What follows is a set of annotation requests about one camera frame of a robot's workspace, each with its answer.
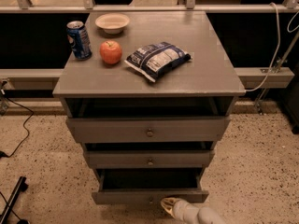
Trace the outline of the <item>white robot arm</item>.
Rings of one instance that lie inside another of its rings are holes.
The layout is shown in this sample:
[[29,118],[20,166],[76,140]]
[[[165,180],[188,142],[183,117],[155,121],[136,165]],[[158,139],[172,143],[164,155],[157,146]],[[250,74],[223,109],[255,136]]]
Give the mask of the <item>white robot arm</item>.
[[170,216],[185,224],[227,224],[225,220],[210,207],[197,207],[180,198],[163,198],[161,200],[161,206]]

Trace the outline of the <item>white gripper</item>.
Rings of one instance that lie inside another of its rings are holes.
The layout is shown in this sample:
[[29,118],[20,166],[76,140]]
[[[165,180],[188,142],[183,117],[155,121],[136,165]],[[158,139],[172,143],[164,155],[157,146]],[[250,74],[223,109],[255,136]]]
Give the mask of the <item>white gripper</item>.
[[186,224],[199,224],[198,208],[185,200],[175,197],[163,198],[160,201],[161,207],[166,213]]

